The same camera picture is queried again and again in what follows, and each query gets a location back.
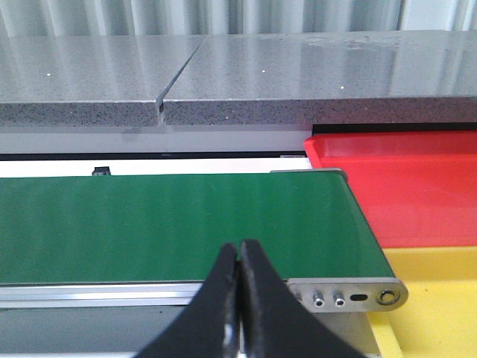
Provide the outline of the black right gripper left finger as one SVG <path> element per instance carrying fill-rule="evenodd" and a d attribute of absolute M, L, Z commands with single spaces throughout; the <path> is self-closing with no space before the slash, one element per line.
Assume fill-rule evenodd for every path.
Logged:
<path fill-rule="evenodd" d="M 137 357 L 236 357 L 239 352 L 237 249 L 223 245 L 202 287 Z"/>

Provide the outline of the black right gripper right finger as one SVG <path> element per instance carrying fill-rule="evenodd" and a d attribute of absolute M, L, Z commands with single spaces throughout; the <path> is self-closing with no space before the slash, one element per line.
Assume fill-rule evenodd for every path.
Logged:
<path fill-rule="evenodd" d="M 294 297 L 259 241 L 241 243 L 242 318 L 248 357 L 363 357 Z"/>

